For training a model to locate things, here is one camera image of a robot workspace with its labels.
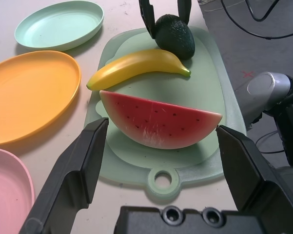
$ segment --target banana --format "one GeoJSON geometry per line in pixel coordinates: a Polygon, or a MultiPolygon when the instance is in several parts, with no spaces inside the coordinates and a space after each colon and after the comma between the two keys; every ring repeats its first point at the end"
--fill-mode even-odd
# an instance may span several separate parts
{"type": "Polygon", "coordinates": [[[186,77],[191,71],[173,53],[166,50],[143,50],[125,55],[98,70],[88,81],[90,90],[103,90],[124,80],[147,72],[179,73],[186,77]]]}

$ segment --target cutting board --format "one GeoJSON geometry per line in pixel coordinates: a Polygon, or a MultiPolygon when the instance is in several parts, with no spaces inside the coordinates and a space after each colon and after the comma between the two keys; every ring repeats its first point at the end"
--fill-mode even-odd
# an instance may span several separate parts
{"type": "MultiPolygon", "coordinates": [[[[208,32],[190,27],[195,39],[195,55],[182,63],[192,71],[182,75],[152,72],[115,85],[108,91],[147,98],[191,108],[221,113],[224,124],[246,133],[243,118],[216,43],[208,32]]],[[[126,54],[158,48],[146,29],[124,32],[105,46],[98,69],[126,54]]],[[[93,91],[85,125],[108,117],[98,91],[93,91]]],[[[161,150],[129,139],[110,120],[100,176],[141,186],[150,195],[171,199],[185,184],[198,183],[223,175],[216,132],[192,146],[161,150]],[[171,178],[167,188],[155,184],[158,174],[171,178]]]]}

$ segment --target gray floor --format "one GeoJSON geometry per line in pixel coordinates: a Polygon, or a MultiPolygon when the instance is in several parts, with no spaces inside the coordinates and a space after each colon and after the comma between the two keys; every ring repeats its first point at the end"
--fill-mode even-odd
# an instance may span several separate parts
{"type": "MultiPolygon", "coordinates": [[[[293,32],[293,0],[281,0],[264,22],[252,19],[242,0],[224,0],[231,16],[247,30],[264,36],[280,36],[293,32]]],[[[261,17],[274,0],[250,0],[254,13],[261,17]]],[[[215,38],[234,90],[265,71],[279,72],[293,77],[293,37],[266,40],[253,37],[237,28],[226,16],[220,0],[200,6],[206,25],[215,38]]],[[[248,132],[256,141],[262,135],[276,130],[273,118],[263,118],[248,132]]],[[[275,134],[259,145],[261,151],[282,149],[281,140],[275,134]]],[[[275,167],[288,165],[284,153],[264,155],[275,167]]]]}

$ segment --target orange plate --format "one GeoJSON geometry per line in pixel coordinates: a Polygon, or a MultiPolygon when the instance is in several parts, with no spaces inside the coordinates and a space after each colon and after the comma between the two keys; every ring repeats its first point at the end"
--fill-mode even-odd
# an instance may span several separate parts
{"type": "Polygon", "coordinates": [[[0,144],[27,137],[58,118],[78,92],[77,62],[36,51],[0,63],[0,144]]]}

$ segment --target avocado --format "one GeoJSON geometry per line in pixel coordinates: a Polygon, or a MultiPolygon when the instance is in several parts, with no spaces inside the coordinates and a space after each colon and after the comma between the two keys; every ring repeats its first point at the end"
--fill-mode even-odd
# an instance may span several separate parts
{"type": "Polygon", "coordinates": [[[186,23],[178,16],[164,15],[155,24],[155,41],[160,49],[175,54],[179,59],[190,59],[195,53],[195,42],[186,23]]]}

